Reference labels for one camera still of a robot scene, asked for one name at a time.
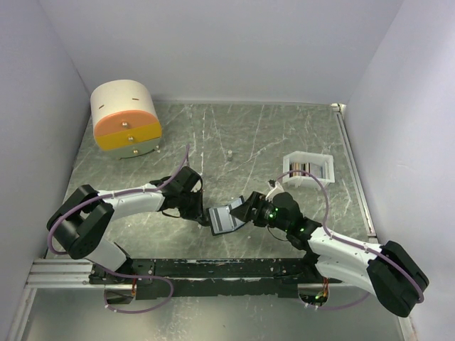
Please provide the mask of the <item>black leather card holder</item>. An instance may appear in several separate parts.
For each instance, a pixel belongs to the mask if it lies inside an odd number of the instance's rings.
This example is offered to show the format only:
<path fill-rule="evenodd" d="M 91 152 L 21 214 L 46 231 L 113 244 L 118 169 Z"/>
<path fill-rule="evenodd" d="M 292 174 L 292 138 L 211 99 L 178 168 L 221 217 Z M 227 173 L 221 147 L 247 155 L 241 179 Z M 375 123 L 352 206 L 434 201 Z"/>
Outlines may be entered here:
<path fill-rule="evenodd" d="M 203 220 L 198 224 L 201 227 L 209 227 L 213 236 L 232 233 L 245 225 L 245 222 L 231 214 L 234 208 L 241 206 L 244 202 L 245 199 L 241 195 L 226 205 L 206 208 L 203 212 Z"/>

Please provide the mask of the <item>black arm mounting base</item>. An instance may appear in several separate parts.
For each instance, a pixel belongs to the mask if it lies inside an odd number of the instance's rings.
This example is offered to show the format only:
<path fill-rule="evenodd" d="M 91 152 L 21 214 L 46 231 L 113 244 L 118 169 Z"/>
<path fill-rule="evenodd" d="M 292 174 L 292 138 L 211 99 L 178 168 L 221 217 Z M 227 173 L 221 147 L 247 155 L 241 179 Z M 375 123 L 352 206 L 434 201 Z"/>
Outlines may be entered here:
<path fill-rule="evenodd" d="M 304 258 L 280 259 L 133 259 L 131 275 L 122 278 L 93 266 L 89 283 L 136 290 L 139 300 L 165 298 L 169 285 L 151 276 L 167 278 L 174 297 L 261 296 L 298 298 L 310 296 L 310 288 L 321 288 L 323 277 Z"/>

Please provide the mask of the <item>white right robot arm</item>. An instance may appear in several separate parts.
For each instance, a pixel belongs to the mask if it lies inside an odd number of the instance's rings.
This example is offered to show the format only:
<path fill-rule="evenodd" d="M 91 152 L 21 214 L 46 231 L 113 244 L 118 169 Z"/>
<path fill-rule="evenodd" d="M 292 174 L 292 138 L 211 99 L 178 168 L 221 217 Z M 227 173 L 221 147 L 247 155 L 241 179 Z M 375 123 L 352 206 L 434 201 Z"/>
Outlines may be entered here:
<path fill-rule="evenodd" d="M 291 245 L 303 250 L 308 261 L 302 276 L 315 283 L 322 277 L 336 279 L 373 294 L 381 305 L 399 317 L 407 317 L 424 300 L 429 279 L 401 244 L 360 242 L 336 234 L 321 223 L 305 217 L 288 193 L 267 200 L 253 192 L 230 214 L 257 227 L 283 231 Z"/>

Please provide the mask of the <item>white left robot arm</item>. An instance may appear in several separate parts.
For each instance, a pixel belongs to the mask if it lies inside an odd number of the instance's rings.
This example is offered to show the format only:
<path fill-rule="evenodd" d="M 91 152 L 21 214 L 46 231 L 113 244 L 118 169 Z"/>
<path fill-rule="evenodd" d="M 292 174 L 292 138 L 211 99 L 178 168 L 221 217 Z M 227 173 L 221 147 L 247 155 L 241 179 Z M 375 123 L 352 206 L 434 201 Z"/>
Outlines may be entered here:
<path fill-rule="evenodd" d="M 144 212 L 178 210 L 179 217 L 208 226 L 203 209 L 203 180 L 188 166 L 174 175 L 118 192 L 80 186 L 48 220 L 47 229 L 71 259 L 87 259 L 107 269 L 115 283 L 127 282 L 133 260 L 105 232 L 114 220 Z"/>

